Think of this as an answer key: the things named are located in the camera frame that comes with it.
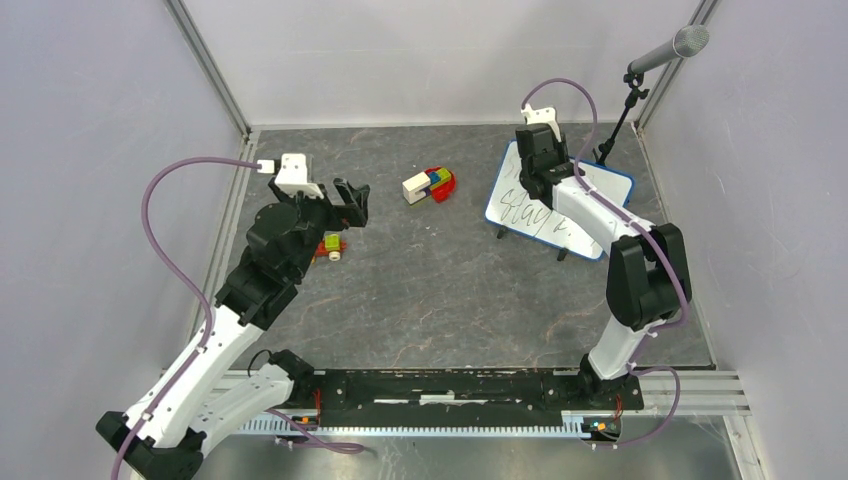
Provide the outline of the blue framed whiteboard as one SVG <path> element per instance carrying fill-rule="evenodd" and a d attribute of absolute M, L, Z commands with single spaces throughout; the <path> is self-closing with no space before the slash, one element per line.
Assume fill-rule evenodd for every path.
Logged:
<path fill-rule="evenodd" d="M 520 157 L 514 140 L 507 144 L 496 176 L 485 219 L 499 227 L 547 244 L 558 250 L 597 261 L 602 248 L 572 220 L 551 211 L 538 200 L 532 200 L 520 185 Z M 592 183 L 612 202 L 625 207 L 634 188 L 631 176 L 583 162 L 580 168 Z"/>

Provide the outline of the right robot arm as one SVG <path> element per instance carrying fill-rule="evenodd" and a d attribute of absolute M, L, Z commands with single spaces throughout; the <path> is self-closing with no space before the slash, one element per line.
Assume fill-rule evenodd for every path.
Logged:
<path fill-rule="evenodd" d="M 623 207 L 591 183 L 578 160 L 565 154 L 551 126 L 516 131 L 519 180 L 533 200 L 575 222 L 609 258 L 606 301 L 611 318 L 601 339 L 578 371 L 577 392 L 591 408 L 612 401 L 633 373 L 648 335 L 686 320 L 692 297 L 682 231 L 672 223 L 654 225 Z"/>

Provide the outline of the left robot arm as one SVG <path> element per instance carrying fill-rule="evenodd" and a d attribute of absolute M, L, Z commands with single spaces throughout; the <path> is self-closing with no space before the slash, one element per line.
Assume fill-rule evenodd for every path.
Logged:
<path fill-rule="evenodd" d="M 333 185 L 339 204 L 322 184 L 269 184 L 277 200 L 256 214 L 239 264 L 215 296 L 211 321 L 146 395 L 98 420 L 95 430 L 119 463 L 146 479 L 190 479 L 219 443 L 261 412 L 312 399 L 311 368 L 288 350 L 224 394 L 210 394 L 296 297 L 326 233 L 366 226 L 369 185 L 341 178 Z"/>

